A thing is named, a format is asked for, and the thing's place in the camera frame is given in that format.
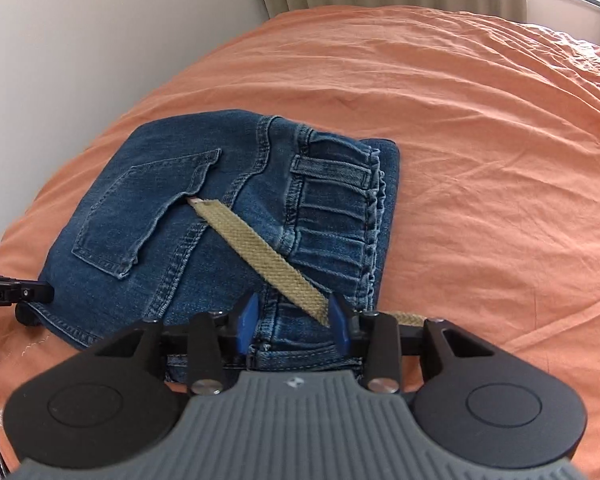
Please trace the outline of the orange bed sheet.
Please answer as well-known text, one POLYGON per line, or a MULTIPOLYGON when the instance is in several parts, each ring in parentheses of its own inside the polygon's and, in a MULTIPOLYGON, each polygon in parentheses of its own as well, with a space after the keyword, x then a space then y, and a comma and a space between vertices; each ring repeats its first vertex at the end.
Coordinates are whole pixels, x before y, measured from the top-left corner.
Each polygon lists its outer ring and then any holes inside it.
POLYGON ((388 6, 288 12, 201 58, 59 169, 0 243, 34 278, 145 122, 242 108, 401 152, 380 305, 447 318, 568 382, 600 479, 600 48, 501 18, 388 6))

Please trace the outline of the blue denim jeans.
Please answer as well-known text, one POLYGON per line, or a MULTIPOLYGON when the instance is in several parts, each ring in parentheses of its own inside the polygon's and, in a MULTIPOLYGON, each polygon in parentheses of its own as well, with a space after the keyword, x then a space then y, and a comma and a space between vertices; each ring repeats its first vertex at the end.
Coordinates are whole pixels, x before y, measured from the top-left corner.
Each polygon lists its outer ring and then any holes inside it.
POLYGON ((83 349, 135 322, 183 325, 253 295, 245 366, 360 370, 336 347, 327 301, 376 309, 401 155, 246 110, 137 128, 50 248, 52 301, 17 309, 83 349))

